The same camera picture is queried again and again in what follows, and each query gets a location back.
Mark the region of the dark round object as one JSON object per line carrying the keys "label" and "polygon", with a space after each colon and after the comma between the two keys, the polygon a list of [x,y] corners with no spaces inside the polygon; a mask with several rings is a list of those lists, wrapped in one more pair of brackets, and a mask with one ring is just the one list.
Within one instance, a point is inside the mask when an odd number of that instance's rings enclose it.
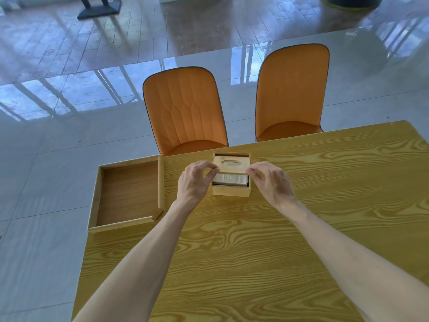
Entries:
{"label": "dark round object", "polygon": [[341,10],[368,11],[377,8],[383,0],[321,0],[322,3]]}

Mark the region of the white tissue pack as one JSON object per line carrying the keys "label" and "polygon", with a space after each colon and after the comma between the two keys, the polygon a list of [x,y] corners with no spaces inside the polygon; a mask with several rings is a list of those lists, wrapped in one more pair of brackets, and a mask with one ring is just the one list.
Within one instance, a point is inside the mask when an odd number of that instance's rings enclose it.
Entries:
{"label": "white tissue pack", "polygon": [[218,173],[212,180],[213,185],[232,186],[232,187],[248,187],[249,176],[240,174],[223,174]]}

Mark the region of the person's left hand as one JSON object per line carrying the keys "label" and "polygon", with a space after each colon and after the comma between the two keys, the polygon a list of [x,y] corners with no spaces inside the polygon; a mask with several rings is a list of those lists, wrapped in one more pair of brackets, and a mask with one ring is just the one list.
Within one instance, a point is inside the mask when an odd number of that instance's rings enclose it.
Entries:
{"label": "person's left hand", "polygon": [[212,169],[219,169],[209,161],[198,161],[189,164],[179,178],[176,202],[178,206],[190,214],[205,197],[208,188],[202,185],[202,179]]}

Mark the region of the person's right forearm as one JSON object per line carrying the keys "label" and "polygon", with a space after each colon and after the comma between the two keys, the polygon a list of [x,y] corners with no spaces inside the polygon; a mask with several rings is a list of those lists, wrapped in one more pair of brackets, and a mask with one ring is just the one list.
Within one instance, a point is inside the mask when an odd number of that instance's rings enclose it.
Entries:
{"label": "person's right forearm", "polygon": [[282,199],[275,207],[300,231],[365,322],[429,322],[429,286],[302,203]]}

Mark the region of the orange chair with plain back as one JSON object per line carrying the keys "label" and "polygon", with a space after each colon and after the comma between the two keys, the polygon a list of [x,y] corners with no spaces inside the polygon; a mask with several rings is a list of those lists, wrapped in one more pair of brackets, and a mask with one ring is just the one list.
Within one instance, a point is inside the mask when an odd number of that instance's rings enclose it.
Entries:
{"label": "orange chair with plain back", "polygon": [[255,106],[258,142],[322,133],[330,51],[319,43],[280,48],[261,65]]}

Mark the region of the wooden tray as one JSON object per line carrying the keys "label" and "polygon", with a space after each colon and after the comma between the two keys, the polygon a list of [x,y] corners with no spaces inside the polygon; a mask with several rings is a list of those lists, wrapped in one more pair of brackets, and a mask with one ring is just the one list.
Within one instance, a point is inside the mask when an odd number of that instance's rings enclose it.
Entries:
{"label": "wooden tray", "polygon": [[164,210],[161,155],[103,164],[97,170],[88,232],[155,222]]}

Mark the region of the orange chair with stitched back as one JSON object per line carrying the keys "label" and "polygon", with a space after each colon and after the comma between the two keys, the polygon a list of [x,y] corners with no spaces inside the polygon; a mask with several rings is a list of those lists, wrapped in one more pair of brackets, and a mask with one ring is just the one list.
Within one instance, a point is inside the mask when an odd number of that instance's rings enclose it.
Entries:
{"label": "orange chair with stitched back", "polygon": [[213,74],[186,66],[149,76],[143,98],[163,157],[228,147],[227,129]]}

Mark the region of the person's left forearm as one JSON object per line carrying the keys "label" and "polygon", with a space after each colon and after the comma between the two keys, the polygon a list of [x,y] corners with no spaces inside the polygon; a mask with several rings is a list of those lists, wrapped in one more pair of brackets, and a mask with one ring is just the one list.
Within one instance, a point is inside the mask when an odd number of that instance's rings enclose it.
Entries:
{"label": "person's left forearm", "polygon": [[147,322],[180,233],[199,201],[177,199],[161,221],[119,262],[72,322]]}

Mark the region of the wooden lid with oval hole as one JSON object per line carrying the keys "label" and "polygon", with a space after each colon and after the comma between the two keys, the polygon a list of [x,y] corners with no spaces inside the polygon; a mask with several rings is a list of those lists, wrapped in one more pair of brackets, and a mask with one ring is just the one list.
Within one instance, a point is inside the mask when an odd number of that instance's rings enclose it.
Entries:
{"label": "wooden lid with oval hole", "polygon": [[220,174],[246,175],[250,157],[215,154],[213,163],[219,168]]}

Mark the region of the wooden tissue box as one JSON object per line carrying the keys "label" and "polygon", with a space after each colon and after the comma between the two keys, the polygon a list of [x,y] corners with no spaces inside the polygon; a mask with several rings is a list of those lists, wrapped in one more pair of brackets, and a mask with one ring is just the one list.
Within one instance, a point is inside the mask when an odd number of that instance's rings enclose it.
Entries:
{"label": "wooden tissue box", "polygon": [[[215,154],[219,155],[232,155],[232,156],[249,156],[249,153],[232,153],[232,152],[219,152],[215,151],[213,153],[213,158]],[[221,185],[212,185],[213,195],[222,195],[222,196],[234,196],[234,197],[249,197],[251,191],[251,178],[249,177],[249,186],[248,187],[232,187],[232,186],[221,186]]]}

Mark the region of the black stand base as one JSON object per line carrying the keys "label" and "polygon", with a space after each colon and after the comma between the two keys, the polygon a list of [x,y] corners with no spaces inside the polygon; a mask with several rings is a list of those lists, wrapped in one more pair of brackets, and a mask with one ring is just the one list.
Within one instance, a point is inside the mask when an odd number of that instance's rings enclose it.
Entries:
{"label": "black stand base", "polygon": [[96,17],[118,15],[122,6],[122,0],[112,0],[112,2],[101,0],[102,4],[96,6],[91,6],[89,0],[81,1],[84,5],[84,10],[82,10],[77,16],[79,21]]}

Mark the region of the person's right hand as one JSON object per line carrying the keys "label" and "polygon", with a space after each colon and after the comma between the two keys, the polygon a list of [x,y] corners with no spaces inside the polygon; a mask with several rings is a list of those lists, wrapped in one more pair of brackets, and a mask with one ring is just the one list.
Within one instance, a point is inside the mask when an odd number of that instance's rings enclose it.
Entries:
{"label": "person's right hand", "polygon": [[246,170],[248,172],[265,175],[265,188],[259,191],[282,215],[287,216],[297,206],[292,180],[282,168],[263,161],[251,164]]}

